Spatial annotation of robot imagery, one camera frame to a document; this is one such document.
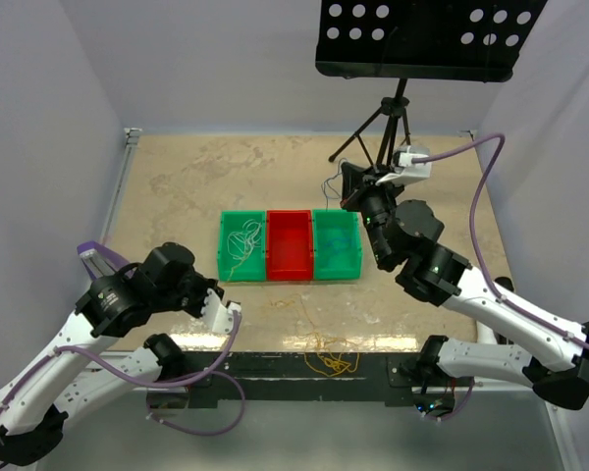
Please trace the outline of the green plastic bin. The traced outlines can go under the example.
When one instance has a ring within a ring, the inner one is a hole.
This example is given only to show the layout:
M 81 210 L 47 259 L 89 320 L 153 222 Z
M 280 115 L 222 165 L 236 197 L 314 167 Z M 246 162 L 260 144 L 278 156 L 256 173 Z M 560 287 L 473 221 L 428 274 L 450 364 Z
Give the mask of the green plastic bin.
M 223 211 L 217 265 L 220 280 L 229 283 L 266 280 L 265 211 Z
M 357 280 L 361 275 L 362 246 L 357 215 L 345 210 L 314 209 L 314 279 Z

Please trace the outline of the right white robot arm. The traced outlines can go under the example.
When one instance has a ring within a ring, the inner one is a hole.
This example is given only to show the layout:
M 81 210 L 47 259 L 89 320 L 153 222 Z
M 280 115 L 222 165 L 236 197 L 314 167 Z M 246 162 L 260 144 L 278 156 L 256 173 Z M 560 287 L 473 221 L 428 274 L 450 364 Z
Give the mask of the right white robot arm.
M 564 409 L 583 407 L 589 398 L 589 321 L 542 309 L 440 244 L 444 225 L 427 203 L 397 200 L 406 183 L 402 171 L 343 163 L 341 172 L 341 206 L 361 215 L 378 268 L 395 272 L 411 297 L 472 318 L 509 340 L 429 338 L 417 361 L 424 383 L 482 377 L 525 386 Z

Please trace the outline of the red plastic bin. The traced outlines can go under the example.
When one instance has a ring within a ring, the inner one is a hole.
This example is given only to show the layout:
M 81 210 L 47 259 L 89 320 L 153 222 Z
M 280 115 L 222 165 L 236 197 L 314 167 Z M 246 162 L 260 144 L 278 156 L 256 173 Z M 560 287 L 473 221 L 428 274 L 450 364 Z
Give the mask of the red plastic bin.
M 267 212 L 266 277 L 270 282 L 311 281 L 314 242 L 310 210 Z

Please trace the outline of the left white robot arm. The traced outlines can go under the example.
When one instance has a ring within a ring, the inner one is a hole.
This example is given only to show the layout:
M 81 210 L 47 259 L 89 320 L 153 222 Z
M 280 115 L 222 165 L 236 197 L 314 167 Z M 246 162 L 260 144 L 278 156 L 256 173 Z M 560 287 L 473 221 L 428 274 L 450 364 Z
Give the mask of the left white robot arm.
M 143 262 L 92 280 L 56 336 L 0 389 L 0 467 L 40 460 L 80 418 L 135 387 L 179 388 L 204 378 L 166 334 L 151 336 L 117 366 L 101 357 L 162 312 L 183 311 L 235 336 L 239 308 L 224 304 L 217 280 L 199 274 L 194 261 L 187 248 L 166 242 Z

